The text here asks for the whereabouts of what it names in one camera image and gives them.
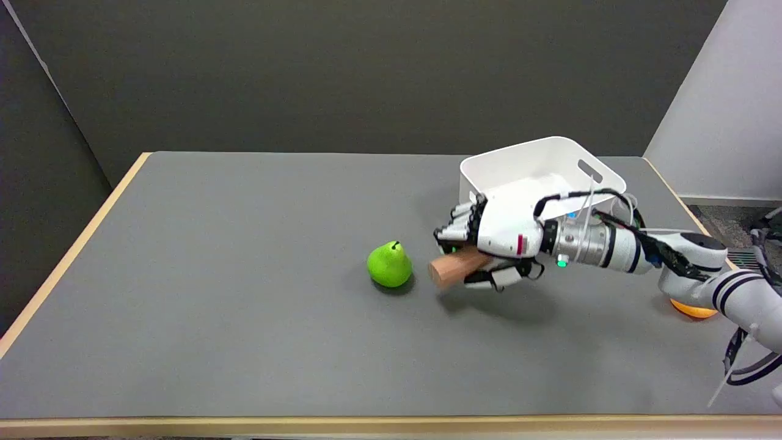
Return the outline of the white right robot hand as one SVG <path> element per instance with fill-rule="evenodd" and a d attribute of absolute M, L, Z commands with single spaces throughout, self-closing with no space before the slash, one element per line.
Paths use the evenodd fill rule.
<path fill-rule="evenodd" d="M 492 257 L 491 261 L 467 274 L 467 288 L 497 292 L 525 278 L 536 279 L 544 267 L 535 269 L 544 239 L 544 228 L 529 208 L 480 193 L 474 200 L 458 204 L 449 221 L 434 229 L 433 236 L 442 254 L 473 247 Z"/>

